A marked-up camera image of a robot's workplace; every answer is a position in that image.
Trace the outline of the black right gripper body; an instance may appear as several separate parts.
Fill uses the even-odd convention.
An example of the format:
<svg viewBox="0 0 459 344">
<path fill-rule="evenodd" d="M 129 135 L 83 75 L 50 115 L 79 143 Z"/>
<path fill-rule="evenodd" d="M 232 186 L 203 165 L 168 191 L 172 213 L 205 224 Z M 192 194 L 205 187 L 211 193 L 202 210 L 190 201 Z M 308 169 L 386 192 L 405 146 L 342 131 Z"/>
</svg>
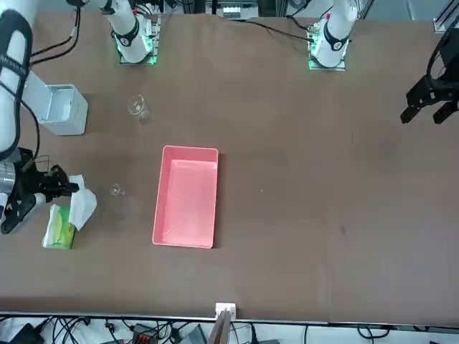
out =
<svg viewBox="0 0 459 344">
<path fill-rule="evenodd" d="M 41 194 L 45 201 L 49 197 L 45 195 L 42 188 L 44 172 L 37 169 L 34 154 L 30 149 L 17 148 L 14 151 L 15 183 L 14 200 L 24 201 L 35 194 Z"/>
</svg>

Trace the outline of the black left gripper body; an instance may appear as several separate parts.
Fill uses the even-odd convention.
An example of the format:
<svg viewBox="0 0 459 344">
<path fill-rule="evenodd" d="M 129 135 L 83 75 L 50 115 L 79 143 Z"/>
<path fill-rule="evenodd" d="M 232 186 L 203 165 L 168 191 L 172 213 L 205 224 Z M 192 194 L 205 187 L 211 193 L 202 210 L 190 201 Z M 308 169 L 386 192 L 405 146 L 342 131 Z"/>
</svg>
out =
<svg viewBox="0 0 459 344">
<path fill-rule="evenodd" d="M 433 79 L 431 69 L 438 55 L 443 62 L 444 72 Z M 442 36 L 427 63 L 426 76 L 431 87 L 430 104 L 438 102 L 441 93 L 458 93 L 458 28 L 452 28 Z"/>
</svg>

